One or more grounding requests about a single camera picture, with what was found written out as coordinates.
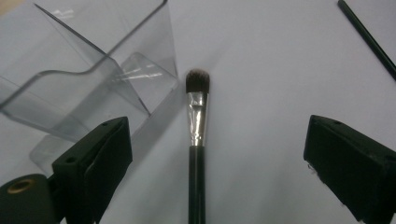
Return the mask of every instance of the makeup brush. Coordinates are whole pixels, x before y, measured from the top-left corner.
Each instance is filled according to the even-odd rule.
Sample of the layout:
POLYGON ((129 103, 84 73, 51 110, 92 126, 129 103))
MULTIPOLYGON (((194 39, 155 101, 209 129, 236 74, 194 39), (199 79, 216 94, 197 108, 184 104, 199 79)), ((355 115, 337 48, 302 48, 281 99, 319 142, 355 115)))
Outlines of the makeup brush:
POLYGON ((209 74, 192 69, 186 78, 191 134, 189 168, 189 224, 205 224, 205 127, 209 74))

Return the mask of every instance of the brush handle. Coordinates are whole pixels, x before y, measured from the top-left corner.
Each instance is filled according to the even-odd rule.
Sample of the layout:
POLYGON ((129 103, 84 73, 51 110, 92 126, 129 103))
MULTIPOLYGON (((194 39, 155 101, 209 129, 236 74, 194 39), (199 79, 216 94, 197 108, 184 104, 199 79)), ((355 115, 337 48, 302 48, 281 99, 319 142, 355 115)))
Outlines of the brush handle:
POLYGON ((189 224, 205 224, 205 147, 190 147, 189 224))

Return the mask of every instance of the clear plastic container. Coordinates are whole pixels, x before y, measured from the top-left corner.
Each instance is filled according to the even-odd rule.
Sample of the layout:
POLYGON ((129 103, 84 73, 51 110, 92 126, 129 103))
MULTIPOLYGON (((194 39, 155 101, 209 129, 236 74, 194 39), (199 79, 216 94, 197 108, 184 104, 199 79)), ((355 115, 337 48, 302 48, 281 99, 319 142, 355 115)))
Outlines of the clear plastic container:
POLYGON ((0 111, 48 133, 31 158, 50 173, 99 123, 126 116, 136 133, 178 80, 166 1, 35 3, 0 20, 0 111))

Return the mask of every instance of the brush bristles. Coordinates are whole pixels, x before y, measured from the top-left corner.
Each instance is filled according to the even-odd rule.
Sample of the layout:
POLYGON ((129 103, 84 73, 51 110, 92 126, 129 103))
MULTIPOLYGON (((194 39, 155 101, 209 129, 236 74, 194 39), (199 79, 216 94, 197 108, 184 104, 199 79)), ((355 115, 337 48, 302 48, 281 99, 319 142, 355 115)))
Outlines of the brush bristles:
POLYGON ((209 93, 210 77, 209 74, 201 69, 192 69, 187 74, 186 92, 205 92, 209 93))

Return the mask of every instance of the metal ferrule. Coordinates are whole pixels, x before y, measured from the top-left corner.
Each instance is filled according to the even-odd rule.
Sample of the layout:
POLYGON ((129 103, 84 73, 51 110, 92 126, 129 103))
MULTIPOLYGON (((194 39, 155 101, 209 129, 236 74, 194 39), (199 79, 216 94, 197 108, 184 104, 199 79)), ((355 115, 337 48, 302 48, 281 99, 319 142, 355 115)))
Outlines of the metal ferrule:
POLYGON ((191 145, 195 147, 205 146, 208 95, 203 92, 187 93, 191 145))

